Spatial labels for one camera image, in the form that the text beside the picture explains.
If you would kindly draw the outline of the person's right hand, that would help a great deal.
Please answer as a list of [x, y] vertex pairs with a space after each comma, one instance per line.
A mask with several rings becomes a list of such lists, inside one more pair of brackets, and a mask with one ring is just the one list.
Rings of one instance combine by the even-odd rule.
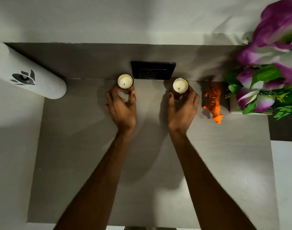
[[186, 136], [186, 132], [198, 112], [199, 100], [200, 96], [198, 93], [189, 86], [181, 106], [168, 108], [167, 125], [171, 138], [174, 135]]

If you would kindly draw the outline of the person's left hand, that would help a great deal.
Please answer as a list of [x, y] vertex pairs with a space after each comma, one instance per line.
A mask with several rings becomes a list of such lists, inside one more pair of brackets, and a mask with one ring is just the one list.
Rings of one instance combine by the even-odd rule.
[[119, 132], [132, 134], [136, 126], [136, 107], [129, 107], [119, 95], [120, 88], [115, 85], [106, 92], [106, 110], [111, 116]]

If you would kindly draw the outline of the white candle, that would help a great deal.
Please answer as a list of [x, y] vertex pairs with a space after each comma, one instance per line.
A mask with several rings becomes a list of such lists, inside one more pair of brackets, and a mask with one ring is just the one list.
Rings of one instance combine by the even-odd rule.
[[179, 77], [174, 80], [171, 87], [171, 92], [174, 95], [174, 99], [179, 100], [188, 91], [188, 89], [189, 89], [189, 82], [186, 79]]
[[134, 79], [129, 74], [122, 74], [117, 79], [117, 85], [120, 88], [121, 92], [127, 95], [131, 95], [134, 91]]

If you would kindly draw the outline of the person's left forearm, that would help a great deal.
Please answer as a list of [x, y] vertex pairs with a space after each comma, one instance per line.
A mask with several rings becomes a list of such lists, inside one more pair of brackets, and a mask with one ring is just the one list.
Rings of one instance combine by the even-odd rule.
[[53, 230], [106, 230], [133, 128], [120, 128]]

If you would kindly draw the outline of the person's right forearm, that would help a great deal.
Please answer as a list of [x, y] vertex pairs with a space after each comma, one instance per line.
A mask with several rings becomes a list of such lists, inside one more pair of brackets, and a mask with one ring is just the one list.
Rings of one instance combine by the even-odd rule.
[[201, 230], [257, 230], [210, 172], [186, 134], [169, 131]]

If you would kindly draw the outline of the orange toy tiger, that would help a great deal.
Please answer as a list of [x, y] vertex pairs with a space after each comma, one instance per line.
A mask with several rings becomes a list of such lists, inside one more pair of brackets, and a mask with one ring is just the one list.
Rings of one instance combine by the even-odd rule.
[[210, 89], [204, 94], [205, 97], [209, 97], [208, 104], [203, 105], [203, 109], [208, 109], [212, 114], [212, 120], [217, 124], [221, 124], [223, 114], [220, 114], [220, 98], [221, 98], [221, 88], [218, 84], [211, 82]]

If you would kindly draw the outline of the white square flower pot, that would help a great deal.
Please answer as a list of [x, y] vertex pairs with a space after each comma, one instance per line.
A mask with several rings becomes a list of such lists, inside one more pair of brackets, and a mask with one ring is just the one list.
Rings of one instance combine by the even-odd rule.
[[[229, 111], [231, 114], [243, 115], [242, 110], [238, 109], [238, 103], [237, 103], [235, 94], [231, 95], [231, 97], [229, 98]], [[272, 113], [271, 112], [263, 112], [263, 113], [252, 112], [247, 115], [272, 115]]]

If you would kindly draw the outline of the white cylinder vase black print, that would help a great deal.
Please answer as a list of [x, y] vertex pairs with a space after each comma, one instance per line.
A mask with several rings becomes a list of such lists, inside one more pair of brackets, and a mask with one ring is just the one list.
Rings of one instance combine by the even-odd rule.
[[67, 92], [61, 78], [4, 43], [0, 43], [0, 80], [48, 99], [59, 99]]

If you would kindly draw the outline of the purple artificial flowers green leaves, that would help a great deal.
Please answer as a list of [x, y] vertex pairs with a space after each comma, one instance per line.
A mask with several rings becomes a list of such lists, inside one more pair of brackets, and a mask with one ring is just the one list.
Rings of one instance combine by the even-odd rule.
[[252, 39], [237, 56], [240, 68], [223, 75], [236, 113], [292, 113], [292, 0], [269, 4]]

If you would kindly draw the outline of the black wall switch panel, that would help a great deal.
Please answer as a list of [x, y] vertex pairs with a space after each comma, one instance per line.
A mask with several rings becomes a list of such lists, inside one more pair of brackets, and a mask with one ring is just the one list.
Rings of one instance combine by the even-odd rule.
[[176, 67], [175, 62], [131, 61], [134, 79], [170, 80]]

